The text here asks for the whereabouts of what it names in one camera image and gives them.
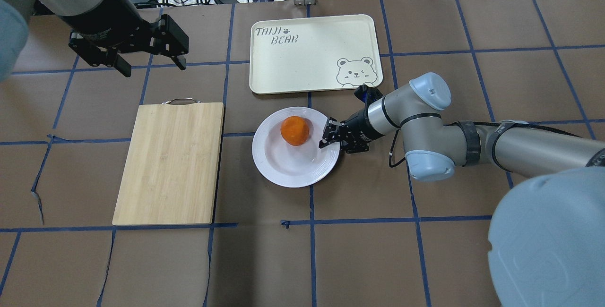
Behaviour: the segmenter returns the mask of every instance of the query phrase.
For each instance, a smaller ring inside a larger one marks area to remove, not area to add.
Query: orange
[[[303,145],[309,139],[309,124],[299,116],[290,116],[281,123],[281,137],[295,147]]]

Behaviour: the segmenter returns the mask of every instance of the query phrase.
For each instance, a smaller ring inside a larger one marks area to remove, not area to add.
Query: bear drawing
[[[348,61],[345,58],[338,60],[337,81],[345,87],[346,85],[359,86],[363,84],[372,85],[378,79],[372,65],[374,61],[369,57],[363,57],[361,60]]]

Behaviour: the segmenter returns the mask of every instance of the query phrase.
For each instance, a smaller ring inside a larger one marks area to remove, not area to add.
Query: cutting board
[[[224,111],[220,102],[138,107],[114,225],[212,223]]]

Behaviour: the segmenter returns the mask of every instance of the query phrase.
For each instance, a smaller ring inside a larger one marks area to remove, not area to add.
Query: white plate
[[[250,89],[256,94],[381,82],[376,28],[368,15],[259,21],[251,28]]]
[[[281,137],[281,122],[300,116],[309,123],[309,140],[298,147]],[[268,180],[288,188],[300,188],[326,177],[337,162],[339,143],[320,149],[319,143],[328,118],[308,107],[288,107],[267,117],[252,140],[254,163]]]

